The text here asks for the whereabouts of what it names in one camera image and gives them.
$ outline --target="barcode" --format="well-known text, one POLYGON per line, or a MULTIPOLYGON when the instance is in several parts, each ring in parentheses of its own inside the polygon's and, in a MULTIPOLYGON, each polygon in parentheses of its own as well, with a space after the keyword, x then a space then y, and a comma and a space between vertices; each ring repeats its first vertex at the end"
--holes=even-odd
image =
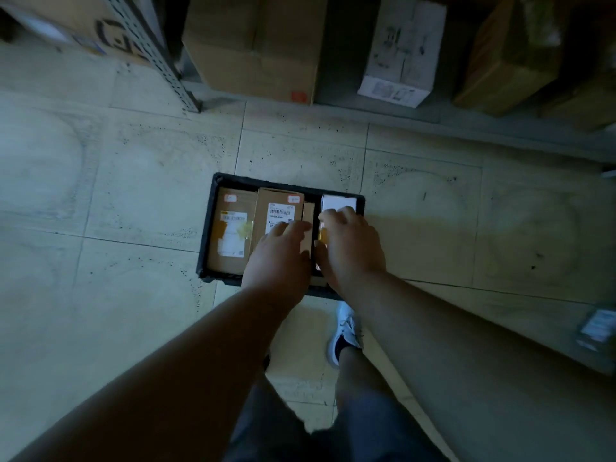
POLYGON ((281 216, 290 216, 290 210, 270 209, 270 214, 280 214, 281 216))

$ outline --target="black plastic crate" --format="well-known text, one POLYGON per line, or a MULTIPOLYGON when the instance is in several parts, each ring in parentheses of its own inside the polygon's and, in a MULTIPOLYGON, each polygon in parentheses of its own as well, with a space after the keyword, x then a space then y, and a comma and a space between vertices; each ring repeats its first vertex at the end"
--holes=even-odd
MULTIPOLYGON (((220 187, 231 188, 233 190, 258 191, 259 188, 275 188, 293 193, 304 194, 305 202, 315 204, 314 219, 312 220, 312 239, 317 238, 319 232, 319 211, 321 208, 321 197, 324 194, 332 194, 334 196, 345 196, 348 198, 357 198, 357 213, 363 215, 366 205, 366 199, 359 194, 340 193, 329 190, 320 190, 318 188, 306 188, 305 186, 285 185, 282 183, 266 182, 265 180, 256 180, 248 177, 237 177, 231 174, 215 173, 212 178, 212 187, 210 189, 210 198, 208 200, 208 211, 205 216, 203 225, 203 235, 201 236, 201 249, 199 250, 199 260, 196 266, 196 272, 199 278, 204 282, 212 282, 212 280, 222 280, 227 285, 235 285, 239 287, 242 284, 242 276, 238 274, 228 274, 209 269, 208 251, 210 250, 210 235, 212 233, 212 225, 214 220, 212 215, 216 209, 216 201, 218 200, 218 190, 220 187)), ((312 275, 322 277, 320 271, 317 270, 314 261, 314 254, 311 256, 312 275)), ((331 298, 340 300, 340 296, 332 290, 330 286, 320 287, 311 285, 308 287, 308 295, 321 298, 331 298)))

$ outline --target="tiled floor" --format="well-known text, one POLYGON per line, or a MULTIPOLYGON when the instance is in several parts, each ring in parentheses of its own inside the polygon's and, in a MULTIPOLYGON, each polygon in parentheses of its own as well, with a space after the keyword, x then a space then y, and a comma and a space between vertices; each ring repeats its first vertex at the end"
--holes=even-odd
MULTIPOLYGON (((614 187, 594 165, 308 108, 189 114, 153 70, 29 36, 0 58, 0 460, 233 294, 194 273, 216 171, 361 192, 391 271, 612 370, 572 339, 614 294, 614 187)), ((334 313, 306 297, 272 344, 269 378, 308 429, 336 414, 334 313)), ((443 446, 369 331, 365 345, 443 446)))

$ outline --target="white box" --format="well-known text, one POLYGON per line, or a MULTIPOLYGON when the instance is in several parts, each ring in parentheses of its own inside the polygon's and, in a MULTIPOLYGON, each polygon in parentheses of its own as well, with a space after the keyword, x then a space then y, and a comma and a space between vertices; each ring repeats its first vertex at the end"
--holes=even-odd
POLYGON ((447 7, 382 0, 360 95, 416 108, 434 87, 447 7))

